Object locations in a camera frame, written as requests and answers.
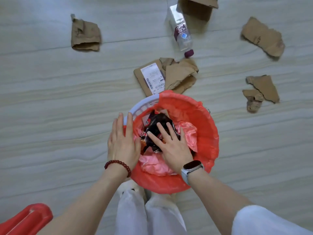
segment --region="sleeve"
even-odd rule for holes
[[[313,232],[291,223],[264,207],[242,208],[233,221],[232,235],[313,235]]]

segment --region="crumpled pink plastic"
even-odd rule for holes
[[[180,127],[183,128],[187,145],[195,152],[198,151],[197,147],[197,128],[190,122],[180,121],[174,123],[178,133],[180,133]],[[176,173],[167,166],[162,153],[154,153],[151,147],[139,158],[141,169],[150,174],[157,176],[176,175]]]

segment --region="red beaded bracelet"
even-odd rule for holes
[[[118,163],[120,165],[122,165],[123,167],[125,167],[125,169],[128,171],[128,175],[127,177],[130,177],[131,176],[131,169],[129,168],[129,166],[127,166],[124,162],[122,161],[119,161],[119,160],[111,160],[111,161],[108,161],[105,166],[104,166],[104,169],[107,169],[108,166],[112,163]]]

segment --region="purple bottle cap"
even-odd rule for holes
[[[185,58],[186,59],[190,58],[193,55],[194,55],[194,50],[193,49],[188,50],[187,52],[185,52]]]

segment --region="pant leg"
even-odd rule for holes
[[[182,215],[170,195],[154,194],[146,203],[149,235],[187,235]]]
[[[117,207],[115,235],[148,235],[145,202],[142,196],[126,190]]]

